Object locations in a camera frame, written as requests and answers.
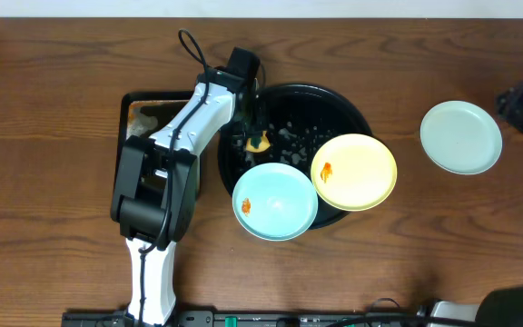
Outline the green and yellow sponge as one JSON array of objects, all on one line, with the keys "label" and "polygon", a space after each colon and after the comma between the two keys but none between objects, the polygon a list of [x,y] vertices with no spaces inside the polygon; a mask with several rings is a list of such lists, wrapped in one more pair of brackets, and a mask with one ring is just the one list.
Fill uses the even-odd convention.
[{"label": "green and yellow sponge", "polygon": [[250,153],[259,154],[266,152],[271,147],[267,138],[267,132],[263,131],[261,136],[249,138],[245,145],[245,150]]}]

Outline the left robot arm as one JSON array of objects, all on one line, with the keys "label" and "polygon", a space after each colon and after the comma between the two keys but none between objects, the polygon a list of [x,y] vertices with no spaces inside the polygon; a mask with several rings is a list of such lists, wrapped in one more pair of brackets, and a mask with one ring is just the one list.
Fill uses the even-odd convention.
[{"label": "left robot arm", "polygon": [[214,135],[252,110],[254,75],[212,69],[191,91],[133,92],[122,101],[110,208],[131,255],[126,326],[164,326],[173,314],[177,243],[193,217],[200,156]]}]

